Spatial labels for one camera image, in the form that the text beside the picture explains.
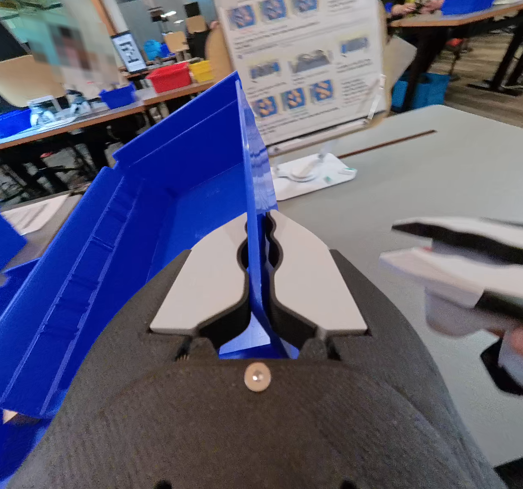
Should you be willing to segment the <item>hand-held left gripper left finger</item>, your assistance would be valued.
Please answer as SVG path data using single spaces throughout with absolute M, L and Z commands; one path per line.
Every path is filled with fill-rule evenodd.
M 193 246 L 150 323 L 151 333 L 205 337 L 220 348 L 245 331 L 251 320 L 246 224 L 243 213 Z

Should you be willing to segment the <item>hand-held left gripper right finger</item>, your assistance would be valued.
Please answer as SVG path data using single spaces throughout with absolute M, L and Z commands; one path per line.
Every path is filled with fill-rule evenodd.
M 266 214 L 269 244 L 267 316 L 297 349 L 317 338 L 363 335 L 368 326 L 328 246 L 277 210 Z

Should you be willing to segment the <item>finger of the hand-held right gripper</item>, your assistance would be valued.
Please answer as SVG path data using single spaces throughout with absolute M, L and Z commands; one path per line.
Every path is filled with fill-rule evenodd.
M 473 250 L 505 263 L 522 262 L 522 223 L 493 218 L 409 218 L 392 224 L 393 231 Z
M 423 286 L 429 294 L 473 308 L 491 284 L 489 266 L 421 248 L 382 253 L 379 262 Z

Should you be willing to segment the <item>grey desk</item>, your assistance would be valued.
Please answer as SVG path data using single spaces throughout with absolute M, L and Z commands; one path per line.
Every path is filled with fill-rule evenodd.
M 358 170 L 348 184 L 279 209 L 339 250 L 398 306 L 432 354 L 465 424 L 494 465 L 522 455 L 522 401 L 499 393 L 479 355 L 486 333 L 437 335 L 424 321 L 423 294 L 378 264 L 379 254 L 414 245 L 391 224 L 412 217 L 522 221 L 522 129 L 435 106 L 397 115 L 342 142 Z

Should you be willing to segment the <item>wooden-top desk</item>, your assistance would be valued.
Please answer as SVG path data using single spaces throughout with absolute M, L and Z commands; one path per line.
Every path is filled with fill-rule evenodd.
M 65 191 L 66 185 L 59 180 L 57 167 L 48 167 L 41 154 L 70 148 L 82 160 L 81 169 L 88 179 L 93 180 L 109 166 L 105 149 L 114 139 L 108 133 L 108 126 L 115 121 L 129 117 L 147 117 L 148 126 L 154 125 L 150 110 L 159 104 L 186 96 L 196 96 L 212 87 L 215 80 L 193 83 L 189 86 L 157 93 L 149 86 L 136 92 L 137 100 L 116 109 L 103 108 L 86 117 L 75 118 L 63 125 L 52 125 L 47 129 L 26 131 L 1 140 L 1 166 L 8 167 L 33 192 L 41 196 L 43 186 L 39 178 L 46 178 L 54 192 Z
M 513 0 L 511 3 L 495 5 L 470 14 L 445 16 L 439 11 L 431 15 L 416 15 L 390 22 L 390 28 L 405 29 L 407 33 L 418 38 L 417 52 L 411 63 L 411 74 L 401 112 L 412 109 L 422 65 L 436 51 L 435 38 L 440 30 L 446 30 L 453 38 L 470 38 L 510 25 L 516 25 L 516 29 L 493 78 L 487 80 L 486 84 L 477 83 L 470 86 L 492 93 L 519 96 L 522 90 L 516 89 L 515 85 L 522 75 L 522 59 L 518 61 L 508 79 L 506 74 L 514 55 L 522 45 L 522 0 Z

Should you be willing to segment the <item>person's right hand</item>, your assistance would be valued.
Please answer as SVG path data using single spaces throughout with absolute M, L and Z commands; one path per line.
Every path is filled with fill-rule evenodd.
M 522 369 L 522 326 L 504 334 L 498 362 L 506 370 Z

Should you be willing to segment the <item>white metal document stand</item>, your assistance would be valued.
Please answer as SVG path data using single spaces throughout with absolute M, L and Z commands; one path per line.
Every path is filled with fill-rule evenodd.
M 273 161 L 271 175 L 278 202 L 356 178 L 357 170 L 348 167 L 330 150 L 341 138 L 369 128 L 389 110 L 385 101 L 386 80 L 387 76 L 381 73 L 370 85 L 363 99 L 363 115 L 360 118 L 267 148 Z

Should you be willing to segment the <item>blue bag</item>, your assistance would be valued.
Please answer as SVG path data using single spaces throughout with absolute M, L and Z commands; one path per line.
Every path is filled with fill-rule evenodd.
M 409 72 L 405 72 L 394 85 L 391 97 L 391 108 L 396 113 L 398 113 L 403 106 L 409 75 Z M 450 76 L 447 74 L 421 74 L 416 85 L 412 109 L 432 105 L 443 105 L 449 82 Z

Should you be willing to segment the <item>white sign board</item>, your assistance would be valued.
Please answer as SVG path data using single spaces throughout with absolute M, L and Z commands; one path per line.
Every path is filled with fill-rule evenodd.
M 383 48 L 383 75 L 388 93 L 393 92 L 395 84 L 415 59 L 416 53 L 416 46 L 397 35 L 387 39 Z

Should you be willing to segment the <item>red plastic bin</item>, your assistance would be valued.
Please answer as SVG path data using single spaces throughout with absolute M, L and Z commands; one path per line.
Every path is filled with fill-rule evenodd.
M 159 67 L 151 71 L 146 76 L 146 80 L 148 80 L 156 93 L 170 92 L 190 86 L 193 83 L 188 62 Z

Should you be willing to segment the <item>yellow plastic bin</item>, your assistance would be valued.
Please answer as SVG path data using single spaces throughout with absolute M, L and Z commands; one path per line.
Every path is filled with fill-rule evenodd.
M 211 63 L 207 60 L 190 62 L 189 72 L 194 83 L 207 83 L 214 80 Z

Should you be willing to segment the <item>laminated instruction board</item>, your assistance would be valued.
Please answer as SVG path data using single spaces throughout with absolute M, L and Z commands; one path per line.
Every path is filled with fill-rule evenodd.
M 387 111 L 380 0 L 213 0 L 265 145 Z

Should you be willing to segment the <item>framed tag sign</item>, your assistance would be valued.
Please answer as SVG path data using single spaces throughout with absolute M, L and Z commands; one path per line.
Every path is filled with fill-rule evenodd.
M 110 39 L 129 74 L 144 72 L 147 69 L 147 62 L 129 30 L 112 35 Z

